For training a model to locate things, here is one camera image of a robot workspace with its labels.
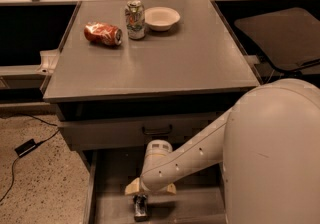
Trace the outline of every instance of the white bowl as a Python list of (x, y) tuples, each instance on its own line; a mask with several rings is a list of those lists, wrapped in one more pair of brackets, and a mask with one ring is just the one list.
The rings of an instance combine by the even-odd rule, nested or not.
[(179, 13), (171, 8), (153, 7), (145, 11), (145, 22), (155, 31), (167, 31), (179, 20)]

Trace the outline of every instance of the desk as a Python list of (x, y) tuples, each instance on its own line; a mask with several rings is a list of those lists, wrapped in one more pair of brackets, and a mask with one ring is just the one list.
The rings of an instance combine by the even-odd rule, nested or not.
[[(148, 136), (141, 129), (151, 123), (151, 134), (173, 123), (169, 130), (181, 134), (194, 116), (197, 126), (213, 120), (259, 85), (210, 0), (144, 0), (145, 8), (176, 9), (181, 20), (168, 32), (148, 30), (142, 40), (127, 36), (125, 5), (82, 3), (45, 92), (72, 150), (141, 146)], [(83, 35), (89, 21), (117, 25), (122, 44), (89, 43)]]

